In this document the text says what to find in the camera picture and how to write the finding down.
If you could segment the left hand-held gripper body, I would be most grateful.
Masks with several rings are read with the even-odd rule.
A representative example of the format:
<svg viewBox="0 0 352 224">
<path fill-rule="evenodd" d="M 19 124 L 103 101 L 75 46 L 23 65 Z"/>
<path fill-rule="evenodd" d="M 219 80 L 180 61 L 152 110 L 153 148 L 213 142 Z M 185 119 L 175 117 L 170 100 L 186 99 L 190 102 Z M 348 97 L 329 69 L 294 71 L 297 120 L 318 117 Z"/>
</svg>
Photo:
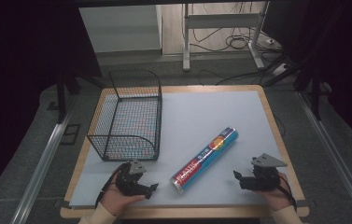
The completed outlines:
<svg viewBox="0 0 352 224">
<path fill-rule="evenodd" d="M 138 160 L 123 163 L 117 171 L 116 187 L 126 196 L 148 196 L 148 187 L 138 183 L 145 171 L 146 169 Z"/>
</svg>

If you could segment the white metal desk frame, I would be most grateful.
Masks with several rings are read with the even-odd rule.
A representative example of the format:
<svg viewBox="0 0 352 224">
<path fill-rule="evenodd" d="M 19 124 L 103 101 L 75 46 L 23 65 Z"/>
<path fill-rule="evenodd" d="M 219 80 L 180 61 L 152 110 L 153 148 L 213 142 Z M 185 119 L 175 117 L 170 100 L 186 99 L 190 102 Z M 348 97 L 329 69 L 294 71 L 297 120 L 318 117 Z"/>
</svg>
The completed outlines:
<svg viewBox="0 0 352 224">
<path fill-rule="evenodd" d="M 259 70 L 264 68 L 263 61 L 258 53 L 257 44 L 263 25 L 268 1 L 264 1 L 259 13 L 247 14 L 189 14 L 189 5 L 184 5 L 184 48 L 183 48 L 183 70 L 190 71 L 190 29 L 214 29 L 214 28 L 253 28 L 254 35 L 247 41 L 250 54 Z"/>
</svg>

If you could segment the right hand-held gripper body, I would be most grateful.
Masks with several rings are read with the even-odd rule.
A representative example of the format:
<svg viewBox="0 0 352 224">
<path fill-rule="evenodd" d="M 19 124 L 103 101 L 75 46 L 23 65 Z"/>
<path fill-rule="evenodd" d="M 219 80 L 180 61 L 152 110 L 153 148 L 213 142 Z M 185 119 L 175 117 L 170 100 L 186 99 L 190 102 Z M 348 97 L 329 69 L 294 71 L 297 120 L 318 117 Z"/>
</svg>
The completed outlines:
<svg viewBox="0 0 352 224">
<path fill-rule="evenodd" d="M 248 190 L 271 191 L 279 186 L 280 177 L 278 167 L 287 167 L 288 165 L 266 153 L 259 157 L 254 157 L 251 164 L 253 165 L 253 176 L 243 176 L 240 182 L 246 183 Z"/>
</svg>

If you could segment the person's right hand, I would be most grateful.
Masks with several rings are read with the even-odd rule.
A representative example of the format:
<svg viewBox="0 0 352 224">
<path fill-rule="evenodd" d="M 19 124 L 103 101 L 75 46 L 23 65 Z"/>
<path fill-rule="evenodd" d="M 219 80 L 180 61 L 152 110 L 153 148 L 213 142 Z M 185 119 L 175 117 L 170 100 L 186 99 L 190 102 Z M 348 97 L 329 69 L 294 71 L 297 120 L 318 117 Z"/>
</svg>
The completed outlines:
<svg viewBox="0 0 352 224">
<path fill-rule="evenodd" d="M 269 208 L 272 211 L 277 211 L 291 205 L 293 206 L 293 202 L 289 198 L 289 196 L 291 195 L 291 190 L 289 187 L 287 176 L 283 173 L 278 173 L 278 175 L 280 177 L 279 186 L 282 189 L 274 189 L 272 191 L 256 190 L 256 193 L 258 193 L 264 199 L 264 201 L 267 202 Z"/>
</svg>

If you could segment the black metal stand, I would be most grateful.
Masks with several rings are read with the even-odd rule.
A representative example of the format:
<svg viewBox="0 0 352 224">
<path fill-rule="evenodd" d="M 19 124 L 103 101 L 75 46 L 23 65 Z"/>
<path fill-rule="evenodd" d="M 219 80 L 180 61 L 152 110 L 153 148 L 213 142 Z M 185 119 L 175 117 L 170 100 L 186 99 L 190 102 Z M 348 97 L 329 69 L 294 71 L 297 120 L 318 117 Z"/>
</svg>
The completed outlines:
<svg viewBox="0 0 352 224">
<path fill-rule="evenodd" d="M 299 73 L 299 75 L 293 83 L 294 89 L 296 91 L 304 91 L 307 85 L 311 84 L 311 112 L 317 120 L 321 120 L 319 115 L 319 96 L 321 94 L 321 90 L 319 86 L 319 76 L 314 56 L 307 56 L 305 59 L 296 63 L 295 65 L 292 65 L 291 68 L 286 69 L 278 76 L 266 81 L 263 86 L 273 86 L 280 80 L 283 80 L 284 78 L 296 73 Z"/>
<path fill-rule="evenodd" d="M 66 117 L 66 103 L 65 103 L 65 93 L 64 90 L 68 90 L 71 95 L 77 95 L 81 92 L 81 86 L 78 83 L 78 79 L 82 78 L 83 80 L 91 83 L 93 86 L 96 86 L 100 89 L 104 89 L 106 85 L 99 81 L 98 79 L 83 75 L 77 71 L 61 71 L 56 76 L 56 89 L 57 89 L 57 99 L 58 99 L 58 108 L 59 116 L 58 123 L 63 123 Z"/>
</svg>

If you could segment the person's left hand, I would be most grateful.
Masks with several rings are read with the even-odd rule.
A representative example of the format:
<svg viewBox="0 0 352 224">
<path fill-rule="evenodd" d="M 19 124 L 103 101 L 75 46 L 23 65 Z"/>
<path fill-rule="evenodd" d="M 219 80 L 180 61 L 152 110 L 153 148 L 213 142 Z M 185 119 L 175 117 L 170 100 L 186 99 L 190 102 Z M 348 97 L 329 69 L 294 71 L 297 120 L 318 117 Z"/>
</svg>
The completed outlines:
<svg viewBox="0 0 352 224">
<path fill-rule="evenodd" d="M 131 203 L 144 201 L 145 195 L 125 196 L 115 184 L 110 184 L 100 200 L 100 204 L 113 216 L 118 216 Z"/>
</svg>

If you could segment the blue plastic wrap roll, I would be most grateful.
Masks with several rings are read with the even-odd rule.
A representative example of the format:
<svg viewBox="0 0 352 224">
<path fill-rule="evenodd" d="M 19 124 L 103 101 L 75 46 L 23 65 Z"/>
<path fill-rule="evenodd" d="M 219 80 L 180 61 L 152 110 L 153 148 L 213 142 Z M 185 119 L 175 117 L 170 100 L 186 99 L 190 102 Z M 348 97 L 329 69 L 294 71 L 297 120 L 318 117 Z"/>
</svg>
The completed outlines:
<svg viewBox="0 0 352 224">
<path fill-rule="evenodd" d="M 180 168 L 170 181 L 179 193 L 187 190 L 213 163 L 215 163 L 238 139 L 233 127 L 225 128 Z"/>
</svg>

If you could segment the white power strip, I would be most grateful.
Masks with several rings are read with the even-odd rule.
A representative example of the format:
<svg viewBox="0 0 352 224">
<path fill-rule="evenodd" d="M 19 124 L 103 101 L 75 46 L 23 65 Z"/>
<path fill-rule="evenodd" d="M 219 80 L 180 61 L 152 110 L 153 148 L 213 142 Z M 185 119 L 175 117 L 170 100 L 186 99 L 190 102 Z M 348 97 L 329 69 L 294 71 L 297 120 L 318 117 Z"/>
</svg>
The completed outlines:
<svg viewBox="0 0 352 224">
<path fill-rule="evenodd" d="M 285 72 L 286 70 L 289 69 L 289 65 L 286 63 L 281 63 L 274 71 L 273 71 L 273 75 L 275 77 L 279 76 L 280 74 L 282 74 L 283 72 Z"/>
</svg>

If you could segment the black floor plate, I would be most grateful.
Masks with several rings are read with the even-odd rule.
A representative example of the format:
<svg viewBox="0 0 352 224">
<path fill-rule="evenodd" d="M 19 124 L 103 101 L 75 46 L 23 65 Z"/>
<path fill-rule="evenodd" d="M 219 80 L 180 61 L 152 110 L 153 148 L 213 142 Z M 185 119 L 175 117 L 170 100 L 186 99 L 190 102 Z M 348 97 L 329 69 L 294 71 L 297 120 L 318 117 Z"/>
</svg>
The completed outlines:
<svg viewBox="0 0 352 224">
<path fill-rule="evenodd" d="M 79 124 L 68 124 L 64 130 L 60 144 L 66 146 L 74 145 L 77 141 L 79 130 Z"/>
</svg>

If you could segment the pale grey table mat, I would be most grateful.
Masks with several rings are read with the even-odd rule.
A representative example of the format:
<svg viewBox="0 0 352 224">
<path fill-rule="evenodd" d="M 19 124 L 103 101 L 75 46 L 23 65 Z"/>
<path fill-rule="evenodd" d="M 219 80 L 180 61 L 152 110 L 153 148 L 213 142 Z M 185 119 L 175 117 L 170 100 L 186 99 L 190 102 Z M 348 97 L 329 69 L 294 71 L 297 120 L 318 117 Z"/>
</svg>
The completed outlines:
<svg viewBox="0 0 352 224">
<path fill-rule="evenodd" d="M 148 206 L 217 206 L 262 204 L 254 192 L 241 189 L 233 171 L 251 176 L 254 157 L 278 158 L 279 147 L 257 91 L 176 92 L 162 96 L 159 158 L 140 161 L 143 185 L 159 184 Z M 238 133 L 234 144 L 187 190 L 179 193 L 170 178 L 225 128 Z M 88 156 L 71 197 L 75 208 L 92 208 L 112 172 L 126 161 L 102 161 L 88 140 Z"/>
</svg>

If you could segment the black wire mesh basket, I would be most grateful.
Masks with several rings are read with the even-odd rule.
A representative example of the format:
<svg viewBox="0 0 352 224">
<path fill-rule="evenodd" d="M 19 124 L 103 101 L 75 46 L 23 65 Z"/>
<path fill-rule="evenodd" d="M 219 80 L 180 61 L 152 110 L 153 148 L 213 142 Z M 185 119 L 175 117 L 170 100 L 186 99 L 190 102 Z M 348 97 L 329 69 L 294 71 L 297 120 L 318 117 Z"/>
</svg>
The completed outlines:
<svg viewBox="0 0 352 224">
<path fill-rule="evenodd" d="M 109 73 L 87 138 L 102 161 L 155 161 L 162 126 L 162 84 L 148 70 Z"/>
</svg>

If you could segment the aluminium rail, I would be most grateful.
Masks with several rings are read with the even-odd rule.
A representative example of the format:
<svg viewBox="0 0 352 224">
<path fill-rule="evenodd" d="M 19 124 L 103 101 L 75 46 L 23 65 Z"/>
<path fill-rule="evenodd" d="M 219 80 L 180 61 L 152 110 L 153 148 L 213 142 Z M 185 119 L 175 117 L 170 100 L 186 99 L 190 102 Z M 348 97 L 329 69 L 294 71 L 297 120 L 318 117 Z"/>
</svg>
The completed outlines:
<svg viewBox="0 0 352 224">
<path fill-rule="evenodd" d="M 352 199 L 352 173 L 348 169 L 344 159 L 338 150 L 338 147 L 332 141 L 322 121 L 318 120 L 314 113 L 311 111 L 311 103 L 309 102 L 307 96 L 300 91 L 298 91 L 296 95 L 300 99 L 305 114 L 311 121 L 315 132 L 317 133 L 324 148 L 328 152 L 335 170 L 342 179 L 342 182 Z"/>
<path fill-rule="evenodd" d="M 66 104 L 66 112 L 63 116 L 63 119 L 59 121 L 47 142 L 44 151 L 41 155 L 41 158 L 35 168 L 35 171 L 32 174 L 32 177 L 24 191 L 20 203 L 15 210 L 15 213 L 10 220 L 9 224 L 25 224 L 27 218 L 29 217 L 35 200 L 37 198 L 38 192 L 41 189 L 41 186 L 44 182 L 44 179 L 48 173 L 51 162 L 54 158 L 54 155 L 57 151 L 58 146 L 60 145 L 63 133 L 66 126 L 70 120 L 72 110 L 76 102 L 76 97 L 71 97 Z"/>
</svg>

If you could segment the dark curtain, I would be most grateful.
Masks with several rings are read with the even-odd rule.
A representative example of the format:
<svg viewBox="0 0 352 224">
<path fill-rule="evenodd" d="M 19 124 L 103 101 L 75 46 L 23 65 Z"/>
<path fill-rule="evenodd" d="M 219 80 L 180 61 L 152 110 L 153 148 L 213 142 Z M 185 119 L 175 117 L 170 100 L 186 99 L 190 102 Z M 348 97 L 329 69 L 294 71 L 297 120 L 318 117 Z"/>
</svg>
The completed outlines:
<svg viewBox="0 0 352 224">
<path fill-rule="evenodd" d="M 314 67 L 329 102 L 352 128 L 352 0 L 272 0 L 262 31 L 298 63 L 324 35 Z"/>
<path fill-rule="evenodd" d="M 43 90 L 101 71 L 79 8 L 63 0 L 0 0 L 0 175 L 34 119 Z"/>
</svg>

